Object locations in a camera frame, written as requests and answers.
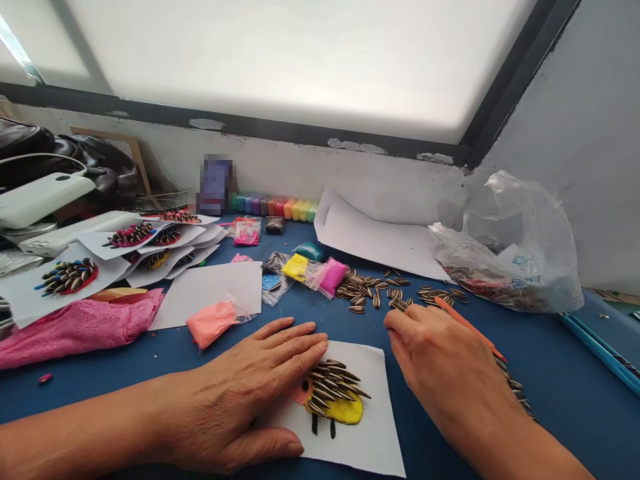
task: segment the black leather bag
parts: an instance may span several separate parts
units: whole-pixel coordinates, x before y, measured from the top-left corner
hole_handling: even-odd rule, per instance
[[[135,162],[114,146],[90,135],[53,135],[49,130],[0,117],[0,159],[26,153],[57,153],[87,166],[85,176],[95,183],[86,195],[92,203],[126,206],[142,192]],[[30,157],[0,164],[0,193],[50,173],[72,173],[78,166],[59,157]]]

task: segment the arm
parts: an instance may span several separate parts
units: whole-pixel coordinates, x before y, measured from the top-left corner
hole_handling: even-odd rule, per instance
[[[208,364],[0,426],[0,478],[91,478],[149,462],[214,473],[304,448],[249,426],[327,350],[313,322],[276,320]]]
[[[446,312],[411,305],[389,312],[385,326],[409,388],[483,478],[593,478],[524,412],[487,346]]]

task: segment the pink towel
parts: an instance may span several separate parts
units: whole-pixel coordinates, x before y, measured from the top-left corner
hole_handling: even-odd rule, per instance
[[[78,300],[0,341],[0,370],[127,345],[148,330],[162,289],[130,305]]]

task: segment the orange pencil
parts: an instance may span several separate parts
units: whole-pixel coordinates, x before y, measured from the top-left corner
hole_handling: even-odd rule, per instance
[[[495,345],[491,342],[491,340],[486,338],[482,334],[482,332],[480,332],[480,330],[478,330],[476,327],[474,327],[472,324],[470,324],[468,322],[468,320],[466,320],[462,315],[460,315],[458,312],[456,312],[456,310],[454,310],[452,306],[450,306],[447,302],[442,300],[442,298],[440,298],[440,297],[436,297],[433,300],[438,304],[438,306],[440,306],[440,308],[446,310],[447,313],[450,314],[450,316],[452,316],[454,320],[456,320],[456,322],[458,322],[461,325],[464,325],[466,328],[468,328],[469,330],[474,332],[476,335],[478,335],[478,337],[482,338],[482,340],[485,341],[485,343],[489,346],[489,348],[491,349],[491,351],[493,352],[493,354],[496,357],[498,357],[500,360],[502,360],[504,362],[507,361],[507,359],[502,356],[502,353],[500,353],[500,352],[498,352],[498,350],[496,350]]]

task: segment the peeling paint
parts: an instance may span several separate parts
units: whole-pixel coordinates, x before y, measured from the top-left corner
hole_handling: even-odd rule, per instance
[[[226,125],[218,120],[191,119],[189,124],[200,130],[222,130]]]
[[[327,142],[332,148],[341,148],[344,150],[353,150],[353,151],[361,151],[365,153],[379,153],[380,155],[387,155],[387,151],[376,147],[370,143],[356,143],[356,142],[342,142],[338,139],[329,139]]]
[[[427,160],[436,163],[446,163],[447,165],[453,165],[453,157],[443,155],[442,153],[418,153],[415,158],[418,160]]]
[[[112,110],[110,112],[105,112],[105,115],[110,115],[112,117],[128,117],[129,116],[127,112],[123,112],[122,110]]]

